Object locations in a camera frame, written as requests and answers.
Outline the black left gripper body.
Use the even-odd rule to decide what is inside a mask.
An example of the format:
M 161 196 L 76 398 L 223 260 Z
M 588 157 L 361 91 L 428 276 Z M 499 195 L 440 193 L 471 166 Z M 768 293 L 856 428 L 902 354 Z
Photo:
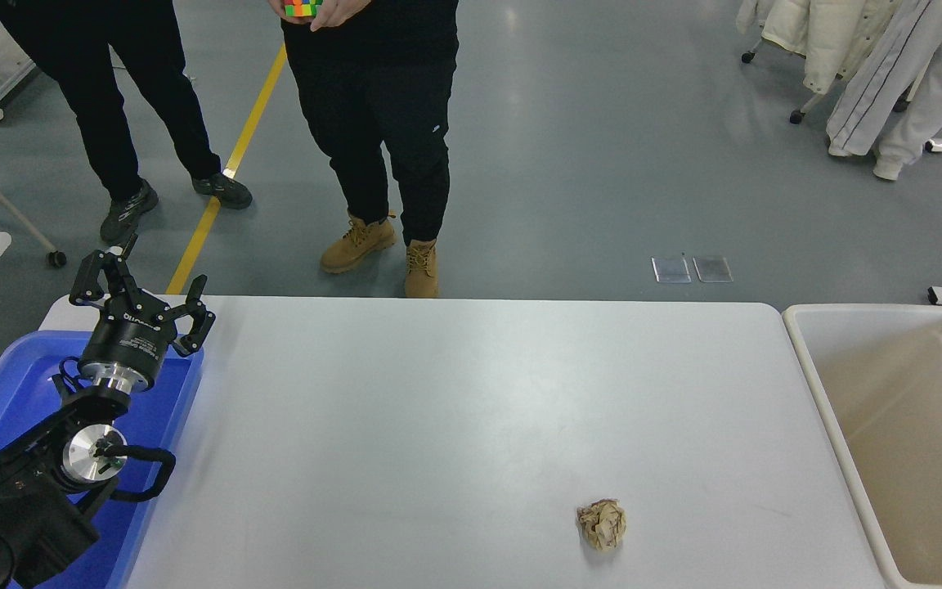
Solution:
M 109 299 L 98 308 L 97 324 L 78 361 L 84 380 L 94 380 L 102 366 L 119 365 L 138 374 L 143 384 L 156 383 L 168 338 L 153 320 L 168 303 L 146 299 L 138 306 L 133 309 L 123 299 Z

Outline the person's left hand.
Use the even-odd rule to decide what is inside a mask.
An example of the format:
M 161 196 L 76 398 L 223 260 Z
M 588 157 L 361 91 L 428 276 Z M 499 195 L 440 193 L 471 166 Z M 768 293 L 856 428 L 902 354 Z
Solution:
M 353 16 L 365 10 L 371 0 L 325 0 L 319 4 L 311 21 L 310 30 L 337 29 Z

